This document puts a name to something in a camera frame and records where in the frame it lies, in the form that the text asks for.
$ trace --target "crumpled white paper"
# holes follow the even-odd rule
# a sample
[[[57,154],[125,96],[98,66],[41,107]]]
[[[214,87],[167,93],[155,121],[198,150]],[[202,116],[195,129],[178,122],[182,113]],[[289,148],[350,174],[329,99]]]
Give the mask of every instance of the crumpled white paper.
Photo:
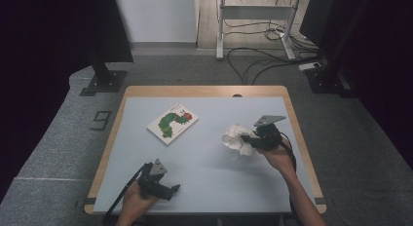
[[[241,135],[257,137],[252,130],[244,128],[238,124],[230,125],[222,136],[222,142],[230,149],[238,150],[240,155],[251,156],[256,149],[251,144],[244,142]]]

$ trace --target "power strip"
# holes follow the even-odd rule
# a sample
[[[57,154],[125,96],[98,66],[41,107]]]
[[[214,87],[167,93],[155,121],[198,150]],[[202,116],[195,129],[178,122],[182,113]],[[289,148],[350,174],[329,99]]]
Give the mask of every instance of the power strip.
[[[298,69],[300,71],[305,71],[305,70],[310,70],[310,69],[315,69],[315,68],[321,68],[321,64],[319,62],[312,62],[312,63],[305,63],[298,65]]]

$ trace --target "gray carpet floor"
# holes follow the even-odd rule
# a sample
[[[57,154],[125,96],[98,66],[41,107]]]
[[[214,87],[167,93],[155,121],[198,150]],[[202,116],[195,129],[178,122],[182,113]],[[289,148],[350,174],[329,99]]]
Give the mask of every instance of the gray carpet floor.
[[[233,60],[241,70],[262,58],[246,53]],[[79,96],[94,72],[86,68],[70,77],[65,102],[0,206],[0,225],[101,225],[101,217],[83,207],[127,86],[241,83],[229,63],[213,55],[165,52],[107,65],[128,71],[121,90]],[[260,68],[251,69],[250,80]],[[328,225],[413,225],[413,172],[358,99],[313,94],[297,65],[271,69],[255,85],[287,87],[326,200]],[[94,122],[98,111],[111,112],[102,131],[91,130],[103,126]],[[195,219],[204,223],[192,225],[216,225],[214,219]],[[256,218],[223,222],[264,225]]]

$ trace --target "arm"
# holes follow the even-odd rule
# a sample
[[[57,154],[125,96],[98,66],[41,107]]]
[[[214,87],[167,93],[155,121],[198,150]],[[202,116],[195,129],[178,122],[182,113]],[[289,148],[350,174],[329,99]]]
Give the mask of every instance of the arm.
[[[133,222],[142,216],[157,200],[158,198],[155,197],[148,199],[141,197],[139,185],[137,181],[134,181],[125,193],[122,211],[116,226],[131,226]]]
[[[285,180],[289,195],[298,217],[305,226],[326,225],[316,207],[311,202],[292,166],[291,159],[281,146],[271,151],[258,150],[267,159],[268,163],[278,170]]]

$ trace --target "book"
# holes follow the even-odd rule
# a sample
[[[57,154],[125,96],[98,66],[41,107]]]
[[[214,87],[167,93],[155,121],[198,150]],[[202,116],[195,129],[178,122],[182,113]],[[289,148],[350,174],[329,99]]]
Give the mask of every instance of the book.
[[[197,115],[177,103],[149,124],[147,129],[168,146],[197,121]]]

